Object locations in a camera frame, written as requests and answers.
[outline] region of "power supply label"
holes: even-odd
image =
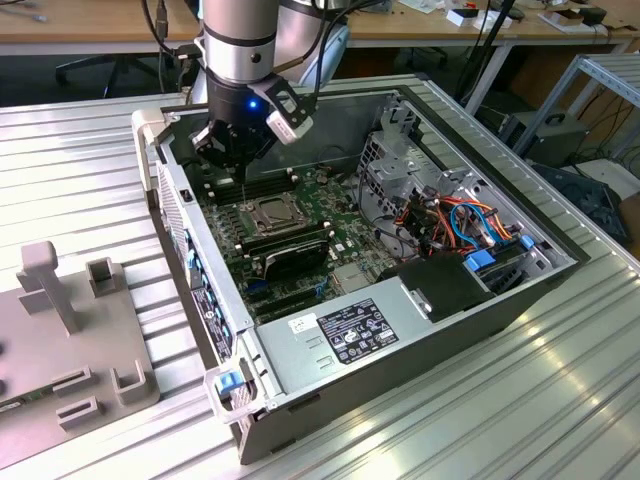
[[[371,298],[317,321],[338,360],[345,365],[398,341]]]

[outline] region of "white sticker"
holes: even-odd
[[[0,407],[0,413],[6,412],[7,410],[11,410],[13,408],[17,408],[20,405],[22,405],[20,402],[13,402],[13,403],[10,403],[10,404],[5,405],[3,407]]]
[[[380,334],[380,339],[381,339],[381,340],[384,340],[385,338],[387,338],[387,337],[388,337],[388,336],[390,336],[390,335],[393,335],[393,332],[392,332],[391,330],[385,330],[384,332],[382,332],[382,333]]]
[[[303,315],[302,317],[289,320],[289,327],[291,327],[291,331],[297,335],[298,333],[302,333],[305,330],[317,327],[318,322],[316,322],[316,318],[317,317],[315,313],[308,313],[307,315]]]

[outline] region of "robotic arm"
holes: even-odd
[[[298,96],[274,73],[274,64],[278,59],[280,69],[286,68],[298,79],[315,80],[319,44],[327,44],[318,41],[320,34],[331,27],[327,38],[337,35],[341,44],[330,51],[338,60],[346,48],[346,27],[333,20],[357,8],[349,8],[349,3],[204,0],[203,42],[199,46],[206,72],[209,122],[192,138],[196,152],[243,183],[247,163],[263,156],[276,139],[284,144],[300,139],[313,125],[315,98]],[[311,55],[304,58],[304,52]],[[322,68],[321,79],[333,74],[336,66],[337,61],[333,68]]]

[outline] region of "aluminum table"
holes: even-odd
[[[438,87],[406,84],[592,257],[507,330],[258,463],[241,466],[146,210],[132,111],[177,95],[0,110],[0,288],[19,244],[52,239],[61,273],[125,265],[162,391],[153,407],[0,472],[0,478],[637,478],[640,265]],[[455,152],[423,138],[447,164]]]

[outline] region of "green circuit board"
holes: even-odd
[[[296,173],[300,180],[290,192],[224,206],[215,205],[209,199],[200,202],[238,291],[258,323],[341,296],[359,285],[374,283],[380,272],[398,263],[395,257],[400,252],[392,254],[387,250],[359,211],[352,208],[351,179],[325,175],[313,168]],[[260,220],[267,217],[265,222],[271,221],[273,225],[265,227]],[[329,239],[328,257],[317,268],[297,275],[265,282],[260,273],[256,273],[257,260],[245,258],[236,248],[241,239],[292,232],[319,221],[331,224],[328,230],[333,234]],[[252,291],[252,284],[259,284],[261,288]],[[286,306],[268,314],[261,313],[261,307],[278,300]]]

